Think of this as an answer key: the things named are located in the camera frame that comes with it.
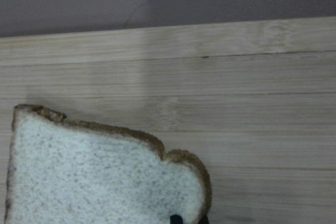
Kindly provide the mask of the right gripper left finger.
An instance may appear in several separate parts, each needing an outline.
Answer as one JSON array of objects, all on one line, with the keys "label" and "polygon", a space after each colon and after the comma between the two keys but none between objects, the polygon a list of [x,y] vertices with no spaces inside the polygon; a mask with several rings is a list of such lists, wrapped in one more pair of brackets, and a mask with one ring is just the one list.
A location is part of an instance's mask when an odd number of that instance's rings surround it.
[{"label": "right gripper left finger", "polygon": [[182,217],[180,215],[171,215],[170,224],[182,224]]}]

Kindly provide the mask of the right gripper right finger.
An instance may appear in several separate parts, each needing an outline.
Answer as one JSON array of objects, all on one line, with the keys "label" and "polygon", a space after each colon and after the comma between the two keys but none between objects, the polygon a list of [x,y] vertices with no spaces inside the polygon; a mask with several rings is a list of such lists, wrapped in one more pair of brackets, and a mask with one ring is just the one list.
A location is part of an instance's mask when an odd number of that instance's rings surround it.
[{"label": "right gripper right finger", "polygon": [[208,220],[208,217],[207,216],[203,216],[200,221],[199,224],[209,224],[209,220]]}]

